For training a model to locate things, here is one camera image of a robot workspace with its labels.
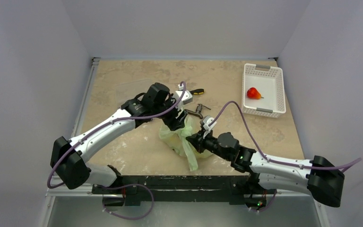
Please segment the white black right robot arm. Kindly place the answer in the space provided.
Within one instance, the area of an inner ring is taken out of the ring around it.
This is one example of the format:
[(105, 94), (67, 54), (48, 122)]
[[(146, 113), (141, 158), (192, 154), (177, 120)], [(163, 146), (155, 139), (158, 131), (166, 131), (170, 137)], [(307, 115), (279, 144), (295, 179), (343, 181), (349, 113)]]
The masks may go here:
[(229, 132), (214, 137), (200, 131), (186, 140), (197, 152), (209, 151), (229, 161), (234, 170), (250, 173), (246, 185), (251, 192), (282, 189), (308, 194), (326, 206), (341, 205), (345, 175), (322, 156), (313, 159), (262, 156), (241, 145)]

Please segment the green plastic bag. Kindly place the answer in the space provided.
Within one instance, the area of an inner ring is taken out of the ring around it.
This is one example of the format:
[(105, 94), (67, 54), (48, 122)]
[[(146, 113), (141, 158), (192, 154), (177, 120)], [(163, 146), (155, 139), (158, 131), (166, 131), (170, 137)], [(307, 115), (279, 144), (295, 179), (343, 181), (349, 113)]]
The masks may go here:
[(188, 136), (192, 136), (194, 133), (199, 131), (200, 127), (198, 126), (198, 119), (188, 115), (184, 120), (184, 124), (185, 126), (183, 128), (175, 131), (171, 131), (168, 126), (162, 124), (159, 129), (159, 138), (177, 155), (187, 160), (189, 170), (192, 172), (199, 169), (198, 159), (205, 159), (213, 154), (208, 150), (205, 150), (203, 153), (199, 153), (187, 141)]

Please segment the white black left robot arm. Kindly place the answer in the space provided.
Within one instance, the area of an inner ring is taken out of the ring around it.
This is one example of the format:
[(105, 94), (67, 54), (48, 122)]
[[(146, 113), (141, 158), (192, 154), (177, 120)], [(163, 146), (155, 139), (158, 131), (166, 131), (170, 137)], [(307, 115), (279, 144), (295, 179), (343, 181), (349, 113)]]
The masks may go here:
[(119, 192), (122, 187), (120, 173), (111, 165), (93, 166), (88, 165), (88, 161), (119, 136), (154, 118), (161, 119), (172, 131), (183, 128), (187, 116), (183, 101), (187, 93), (184, 81), (174, 93), (166, 85), (156, 82), (147, 92), (127, 100), (109, 118), (90, 130), (71, 139), (57, 138), (52, 148), (48, 188), (65, 185), (73, 190), (91, 183), (103, 186), (109, 193)]

